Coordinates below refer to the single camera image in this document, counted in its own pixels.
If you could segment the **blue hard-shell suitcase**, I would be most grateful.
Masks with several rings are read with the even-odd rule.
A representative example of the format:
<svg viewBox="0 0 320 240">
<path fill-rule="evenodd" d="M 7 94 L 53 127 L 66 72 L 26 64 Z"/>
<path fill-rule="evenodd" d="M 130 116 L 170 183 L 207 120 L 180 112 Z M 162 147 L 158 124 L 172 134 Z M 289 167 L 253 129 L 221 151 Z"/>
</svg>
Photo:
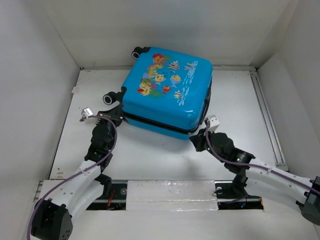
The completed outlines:
<svg viewBox="0 0 320 240">
<path fill-rule="evenodd" d="M 188 140 L 207 114 L 213 65 L 207 59 L 158 47 L 135 47 L 136 60 L 120 91 L 103 102 L 119 102 L 119 116 L 132 126 Z"/>
</svg>

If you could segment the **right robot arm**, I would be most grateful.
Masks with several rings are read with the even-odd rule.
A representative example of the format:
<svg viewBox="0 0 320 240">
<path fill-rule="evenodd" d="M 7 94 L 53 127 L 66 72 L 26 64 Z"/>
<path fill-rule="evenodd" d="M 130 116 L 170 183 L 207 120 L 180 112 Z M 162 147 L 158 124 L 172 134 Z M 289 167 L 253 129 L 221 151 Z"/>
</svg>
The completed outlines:
<svg viewBox="0 0 320 240">
<path fill-rule="evenodd" d="M 225 133 L 201 129 L 191 136 L 197 152 L 207 151 L 235 177 L 231 191 L 237 197 L 259 196 L 283 204 L 314 225 L 320 224 L 320 178 L 301 177 L 265 163 L 235 147 Z"/>
</svg>

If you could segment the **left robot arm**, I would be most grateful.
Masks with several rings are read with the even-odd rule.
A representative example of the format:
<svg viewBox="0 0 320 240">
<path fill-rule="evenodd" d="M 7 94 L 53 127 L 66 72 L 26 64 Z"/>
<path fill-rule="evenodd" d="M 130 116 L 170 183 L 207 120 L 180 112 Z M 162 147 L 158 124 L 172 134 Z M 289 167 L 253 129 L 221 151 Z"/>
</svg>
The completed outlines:
<svg viewBox="0 0 320 240">
<path fill-rule="evenodd" d="M 36 203 L 30 217 L 26 238 L 68 240 L 77 216 L 97 198 L 107 198 L 112 191 L 111 177 L 103 172 L 109 165 L 118 139 L 117 127 L 123 121 L 122 106 L 91 114 L 81 113 L 81 122 L 97 119 L 88 152 L 76 172 L 58 183 Z"/>
</svg>

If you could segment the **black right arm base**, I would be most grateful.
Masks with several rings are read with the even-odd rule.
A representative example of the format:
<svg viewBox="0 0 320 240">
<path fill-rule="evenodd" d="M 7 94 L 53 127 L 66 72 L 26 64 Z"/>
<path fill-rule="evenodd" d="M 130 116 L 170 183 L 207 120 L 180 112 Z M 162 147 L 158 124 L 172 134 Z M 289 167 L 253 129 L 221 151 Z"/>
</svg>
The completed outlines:
<svg viewBox="0 0 320 240">
<path fill-rule="evenodd" d="M 262 198 L 237 190 L 231 182 L 216 182 L 211 194 L 216 197 L 218 210 L 264 210 Z"/>
</svg>

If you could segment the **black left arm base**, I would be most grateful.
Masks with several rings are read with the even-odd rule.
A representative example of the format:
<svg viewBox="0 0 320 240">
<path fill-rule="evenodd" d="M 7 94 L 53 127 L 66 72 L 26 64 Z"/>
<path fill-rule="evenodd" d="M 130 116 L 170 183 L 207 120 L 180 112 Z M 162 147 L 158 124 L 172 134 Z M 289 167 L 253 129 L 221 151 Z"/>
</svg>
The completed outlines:
<svg viewBox="0 0 320 240">
<path fill-rule="evenodd" d="M 93 201 L 88 211 L 125 211 L 127 203 L 128 182 L 115 181 L 109 194 L 104 194 Z"/>
</svg>

